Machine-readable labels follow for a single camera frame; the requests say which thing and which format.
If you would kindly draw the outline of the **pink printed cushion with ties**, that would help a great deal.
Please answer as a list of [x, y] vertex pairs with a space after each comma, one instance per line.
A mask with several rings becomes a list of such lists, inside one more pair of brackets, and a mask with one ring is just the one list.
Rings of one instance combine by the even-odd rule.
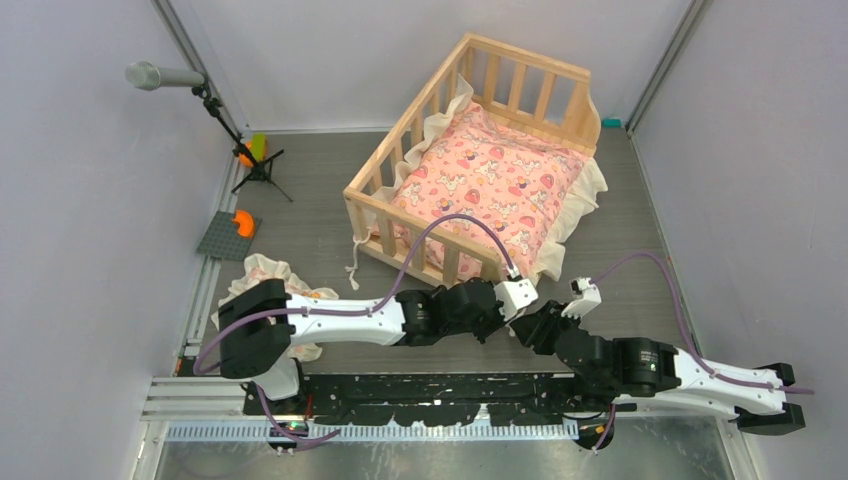
[[394, 168], [376, 198], [494, 250], [506, 247], [521, 275], [560, 279], [565, 242], [608, 189], [594, 158], [499, 125], [463, 78], [444, 113]]

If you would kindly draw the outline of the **wooden slatted pet bed frame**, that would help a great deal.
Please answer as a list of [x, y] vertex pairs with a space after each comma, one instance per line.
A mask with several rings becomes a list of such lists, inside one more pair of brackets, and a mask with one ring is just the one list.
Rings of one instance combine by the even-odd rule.
[[558, 279], [607, 184], [586, 68], [476, 34], [344, 189], [357, 253], [433, 285]]

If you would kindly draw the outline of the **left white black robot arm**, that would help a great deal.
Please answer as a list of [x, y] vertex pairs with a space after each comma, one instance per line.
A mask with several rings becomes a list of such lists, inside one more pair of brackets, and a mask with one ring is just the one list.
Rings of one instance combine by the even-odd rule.
[[494, 284], [473, 278], [382, 300], [313, 298], [289, 293], [283, 280], [269, 279], [219, 308], [219, 369], [228, 379], [256, 381], [273, 406], [293, 414], [307, 398], [299, 364], [287, 355], [296, 346], [419, 347], [459, 334], [484, 342], [536, 298], [526, 279]]

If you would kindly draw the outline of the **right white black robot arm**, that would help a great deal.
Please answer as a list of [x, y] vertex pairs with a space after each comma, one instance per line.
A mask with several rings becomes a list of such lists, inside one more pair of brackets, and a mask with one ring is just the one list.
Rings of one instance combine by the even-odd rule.
[[805, 427], [802, 408], [787, 398], [787, 364], [759, 369], [698, 360], [646, 337], [606, 339], [582, 329], [599, 299], [549, 301], [534, 312], [508, 309], [508, 325], [538, 355], [553, 355], [573, 374], [567, 404], [600, 412], [611, 405], [691, 409], [744, 432], [780, 436]]

